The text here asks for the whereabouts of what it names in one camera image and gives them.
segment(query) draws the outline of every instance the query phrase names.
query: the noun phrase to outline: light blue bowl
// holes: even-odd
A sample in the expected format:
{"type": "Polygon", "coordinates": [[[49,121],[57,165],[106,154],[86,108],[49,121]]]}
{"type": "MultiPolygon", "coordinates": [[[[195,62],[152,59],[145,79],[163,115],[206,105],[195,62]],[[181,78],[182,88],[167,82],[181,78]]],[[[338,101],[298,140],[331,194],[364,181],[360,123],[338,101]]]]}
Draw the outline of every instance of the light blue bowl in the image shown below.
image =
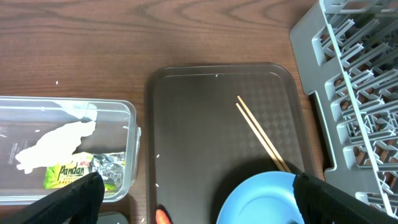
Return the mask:
{"type": "Polygon", "coordinates": [[[294,199],[294,178],[286,172],[265,172],[248,178],[228,196],[217,224],[304,224],[294,199]]]}

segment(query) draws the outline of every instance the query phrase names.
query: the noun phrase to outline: pair of chopsticks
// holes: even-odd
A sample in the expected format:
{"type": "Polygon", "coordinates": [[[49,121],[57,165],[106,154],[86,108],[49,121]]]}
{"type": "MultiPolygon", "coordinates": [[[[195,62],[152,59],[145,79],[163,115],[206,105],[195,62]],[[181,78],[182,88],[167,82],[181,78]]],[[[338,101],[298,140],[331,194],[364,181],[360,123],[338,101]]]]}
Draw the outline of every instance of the pair of chopsticks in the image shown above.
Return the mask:
{"type": "Polygon", "coordinates": [[[280,171],[286,171],[286,172],[291,172],[290,169],[287,167],[285,161],[282,159],[282,157],[279,155],[278,151],[276,150],[275,146],[272,144],[271,140],[269,140],[268,136],[264,132],[264,130],[261,128],[260,124],[257,122],[256,118],[253,116],[253,114],[250,112],[249,108],[246,106],[242,98],[238,95],[238,100],[242,104],[244,110],[243,111],[241,105],[239,103],[236,103],[236,106],[242,113],[244,119],[246,122],[248,122],[250,128],[253,130],[254,134],[257,136],[257,138],[260,140],[260,143],[266,149],[268,152],[268,155],[271,157],[271,159],[275,162],[276,166],[280,171]]]}

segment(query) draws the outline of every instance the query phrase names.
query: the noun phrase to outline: silver foil wrapper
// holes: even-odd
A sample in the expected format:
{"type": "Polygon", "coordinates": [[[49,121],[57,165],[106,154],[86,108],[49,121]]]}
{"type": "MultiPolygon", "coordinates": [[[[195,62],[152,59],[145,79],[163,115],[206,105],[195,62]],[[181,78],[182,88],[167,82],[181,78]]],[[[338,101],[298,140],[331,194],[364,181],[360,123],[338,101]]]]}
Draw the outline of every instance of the silver foil wrapper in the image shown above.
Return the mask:
{"type": "Polygon", "coordinates": [[[94,154],[89,171],[98,172],[105,184],[113,185],[119,190],[123,183],[124,156],[124,152],[94,154]]]}

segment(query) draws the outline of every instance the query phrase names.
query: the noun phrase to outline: wooden table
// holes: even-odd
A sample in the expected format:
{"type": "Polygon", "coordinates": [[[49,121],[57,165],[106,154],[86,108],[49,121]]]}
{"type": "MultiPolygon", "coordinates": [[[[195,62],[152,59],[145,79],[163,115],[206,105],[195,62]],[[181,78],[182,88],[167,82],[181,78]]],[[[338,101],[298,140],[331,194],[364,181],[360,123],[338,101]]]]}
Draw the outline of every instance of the wooden table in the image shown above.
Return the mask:
{"type": "MultiPolygon", "coordinates": [[[[289,40],[314,2],[3,0],[0,95],[128,100],[145,132],[144,84],[155,70],[186,63],[278,63],[295,78],[323,178],[324,153],[289,40]]],[[[143,136],[135,185],[120,202],[102,208],[123,213],[130,223],[146,219],[145,151],[143,136]]],[[[20,208],[0,207],[0,217],[20,208]]]]}

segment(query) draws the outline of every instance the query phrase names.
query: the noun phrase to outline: black object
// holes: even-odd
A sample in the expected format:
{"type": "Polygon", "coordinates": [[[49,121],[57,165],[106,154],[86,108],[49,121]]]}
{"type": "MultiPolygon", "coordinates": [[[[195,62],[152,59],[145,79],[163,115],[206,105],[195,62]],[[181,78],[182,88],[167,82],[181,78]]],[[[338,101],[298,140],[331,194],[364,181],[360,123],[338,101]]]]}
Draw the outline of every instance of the black object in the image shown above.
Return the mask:
{"type": "Polygon", "coordinates": [[[105,186],[99,173],[90,173],[0,220],[7,224],[95,224],[104,199],[105,186]]]}
{"type": "Polygon", "coordinates": [[[306,224],[398,223],[398,220],[311,175],[296,176],[293,187],[306,224]]]}
{"type": "Polygon", "coordinates": [[[273,63],[164,68],[146,86],[148,223],[155,223],[159,205],[174,223],[215,223],[242,181],[277,170],[238,111],[236,95],[288,166],[314,173],[287,70],[273,63]]]}

